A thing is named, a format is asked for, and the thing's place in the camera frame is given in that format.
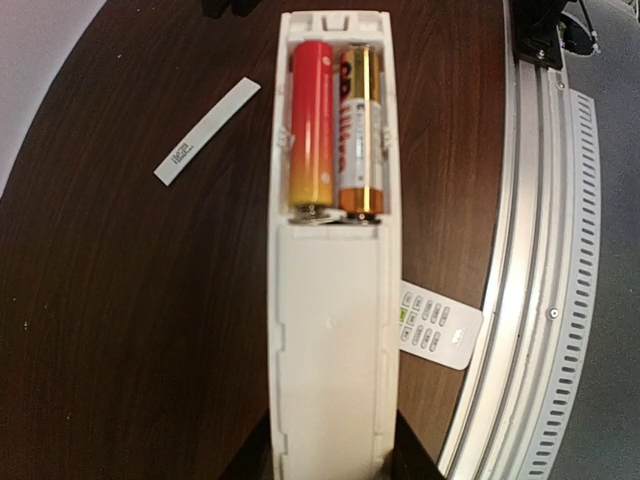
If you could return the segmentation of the white battery cover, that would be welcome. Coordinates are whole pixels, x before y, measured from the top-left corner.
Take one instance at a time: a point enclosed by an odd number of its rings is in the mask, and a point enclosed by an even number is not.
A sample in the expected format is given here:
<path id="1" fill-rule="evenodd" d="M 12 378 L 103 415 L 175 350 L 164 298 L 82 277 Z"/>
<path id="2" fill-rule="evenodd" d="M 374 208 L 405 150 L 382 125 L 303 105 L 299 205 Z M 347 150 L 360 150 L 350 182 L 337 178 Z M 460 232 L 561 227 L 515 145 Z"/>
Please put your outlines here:
<path id="1" fill-rule="evenodd" d="M 199 151 L 256 94 L 261 86 L 243 77 L 178 142 L 154 170 L 156 178 L 170 186 Z"/>

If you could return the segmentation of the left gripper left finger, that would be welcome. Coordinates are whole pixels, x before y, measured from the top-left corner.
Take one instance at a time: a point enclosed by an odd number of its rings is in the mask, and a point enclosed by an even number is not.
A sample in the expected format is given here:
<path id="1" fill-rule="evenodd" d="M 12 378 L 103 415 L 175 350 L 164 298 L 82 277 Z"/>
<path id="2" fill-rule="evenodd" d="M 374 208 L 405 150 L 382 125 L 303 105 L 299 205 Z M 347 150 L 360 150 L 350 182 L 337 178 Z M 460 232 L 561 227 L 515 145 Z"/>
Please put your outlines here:
<path id="1" fill-rule="evenodd" d="M 255 425 L 246 441 L 234 455 L 219 479 L 272 479 L 273 458 L 270 433 L 270 411 Z"/>

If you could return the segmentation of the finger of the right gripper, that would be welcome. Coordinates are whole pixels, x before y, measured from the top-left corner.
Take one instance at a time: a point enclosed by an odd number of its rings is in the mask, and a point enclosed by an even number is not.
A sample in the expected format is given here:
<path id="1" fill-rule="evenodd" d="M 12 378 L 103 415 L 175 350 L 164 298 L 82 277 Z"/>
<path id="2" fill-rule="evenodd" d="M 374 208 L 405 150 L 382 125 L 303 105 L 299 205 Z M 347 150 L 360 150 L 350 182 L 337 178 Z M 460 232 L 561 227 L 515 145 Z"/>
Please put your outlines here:
<path id="1" fill-rule="evenodd" d="M 247 17 L 261 0 L 201 0 L 201 10 L 207 18 L 221 18 L 227 10 L 234 16 Z"/>

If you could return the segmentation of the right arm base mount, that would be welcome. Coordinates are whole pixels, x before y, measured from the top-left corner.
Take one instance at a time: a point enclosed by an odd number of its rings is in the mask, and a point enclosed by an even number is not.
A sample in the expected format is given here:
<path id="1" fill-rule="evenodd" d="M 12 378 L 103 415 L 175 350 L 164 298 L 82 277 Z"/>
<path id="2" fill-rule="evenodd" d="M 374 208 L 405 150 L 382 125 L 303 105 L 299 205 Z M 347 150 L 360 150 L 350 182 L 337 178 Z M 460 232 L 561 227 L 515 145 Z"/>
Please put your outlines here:
<path id="1" fill-rule="evenodd" d="M 507 2 L 516 59 L 561 71 L 566 52 L 590 57 L 600 52 L 598 33 L 584 1 L 577 1 L 584 21 L 566 12 L 567 0 Z"/>

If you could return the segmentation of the curved aluminium front rail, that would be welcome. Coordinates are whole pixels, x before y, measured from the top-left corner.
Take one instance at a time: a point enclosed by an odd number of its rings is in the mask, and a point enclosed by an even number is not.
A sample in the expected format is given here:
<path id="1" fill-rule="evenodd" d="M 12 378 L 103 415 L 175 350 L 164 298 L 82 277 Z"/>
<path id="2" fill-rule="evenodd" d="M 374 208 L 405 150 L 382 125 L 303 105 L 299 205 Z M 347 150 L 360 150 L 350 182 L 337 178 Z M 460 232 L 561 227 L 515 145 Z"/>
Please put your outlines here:
<path id="1" fill-rule="evenodd" d="M 450 479 L 545 479 L 595 308 L 601 168 L 594 100 L 565 70 L 506 68 L 505 141 L 484 322 L 438 461 Z"/>

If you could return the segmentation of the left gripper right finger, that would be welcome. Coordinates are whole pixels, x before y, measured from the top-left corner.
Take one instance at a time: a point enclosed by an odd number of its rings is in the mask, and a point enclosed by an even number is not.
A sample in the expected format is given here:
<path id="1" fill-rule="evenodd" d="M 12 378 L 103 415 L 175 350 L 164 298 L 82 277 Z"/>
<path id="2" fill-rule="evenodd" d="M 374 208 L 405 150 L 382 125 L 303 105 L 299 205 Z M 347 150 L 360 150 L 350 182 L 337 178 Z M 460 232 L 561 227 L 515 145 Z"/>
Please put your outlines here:
<path id="1" fill-rule="evenodd" d="M 392 480 L 445 480 L 400 410 L 396 411 L 394 446 L 387 456 L 387 478 Z"/>

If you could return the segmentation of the red yellow battery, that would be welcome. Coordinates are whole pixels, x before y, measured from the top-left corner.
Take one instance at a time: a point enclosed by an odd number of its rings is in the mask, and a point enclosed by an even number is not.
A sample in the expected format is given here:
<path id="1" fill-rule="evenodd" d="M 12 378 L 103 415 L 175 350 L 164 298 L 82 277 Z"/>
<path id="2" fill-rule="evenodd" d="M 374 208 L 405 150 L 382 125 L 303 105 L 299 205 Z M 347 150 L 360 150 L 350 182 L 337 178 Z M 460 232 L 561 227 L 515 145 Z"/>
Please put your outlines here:
<path id="1" fill-rule="evenodd" d="M 289 204 L 330 207 L 334 188 L 333 50 L 321 41 L 293 52 Z"/>

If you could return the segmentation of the gold white battery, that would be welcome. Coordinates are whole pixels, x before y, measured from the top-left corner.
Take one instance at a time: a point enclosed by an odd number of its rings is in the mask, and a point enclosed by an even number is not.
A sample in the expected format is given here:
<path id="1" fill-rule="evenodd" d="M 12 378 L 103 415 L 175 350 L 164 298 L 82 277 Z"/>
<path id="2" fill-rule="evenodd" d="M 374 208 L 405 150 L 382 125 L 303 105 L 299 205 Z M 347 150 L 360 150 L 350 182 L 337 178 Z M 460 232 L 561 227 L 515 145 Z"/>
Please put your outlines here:
<path id="1" fill-rule="evenodd" d="M 380 56 L 356 44 L 340 61 L 339 206 L 358 222 L 384 211 Z"/>

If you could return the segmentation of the white air conditioner remote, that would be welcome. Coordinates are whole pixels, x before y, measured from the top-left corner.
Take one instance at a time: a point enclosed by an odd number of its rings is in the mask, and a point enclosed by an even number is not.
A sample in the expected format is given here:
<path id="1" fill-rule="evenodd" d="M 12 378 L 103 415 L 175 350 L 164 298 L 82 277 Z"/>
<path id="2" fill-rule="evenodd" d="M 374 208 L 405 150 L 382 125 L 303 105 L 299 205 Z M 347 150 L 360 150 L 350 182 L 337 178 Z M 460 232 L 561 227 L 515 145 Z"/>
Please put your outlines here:
<path id="1" fill-rule="evenodd" d="M 410 282 L 401 282 L 401 351 L 453 370 L 465 370 L 482 323 L 481 310 Z"/>

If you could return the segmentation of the slim white remote control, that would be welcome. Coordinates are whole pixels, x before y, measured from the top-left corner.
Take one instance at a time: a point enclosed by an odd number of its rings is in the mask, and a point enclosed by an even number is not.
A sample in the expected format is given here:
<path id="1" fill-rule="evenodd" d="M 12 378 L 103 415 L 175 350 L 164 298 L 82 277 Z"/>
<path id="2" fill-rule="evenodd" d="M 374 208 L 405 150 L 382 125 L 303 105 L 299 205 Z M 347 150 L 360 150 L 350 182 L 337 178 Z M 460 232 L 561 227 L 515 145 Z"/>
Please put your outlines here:
<path id="1" fill-rule="evenodd" d="M 293 53 L 321 41 L 381 57 L 382 188 L 376 224 L 299 224 L 289 204 Z M 390 16 L 287 12 L 275 67 L 268 206 L 270 431 L 277 479 L 380 479 L 394 448 L 399 370 L 402 200 Z"/>

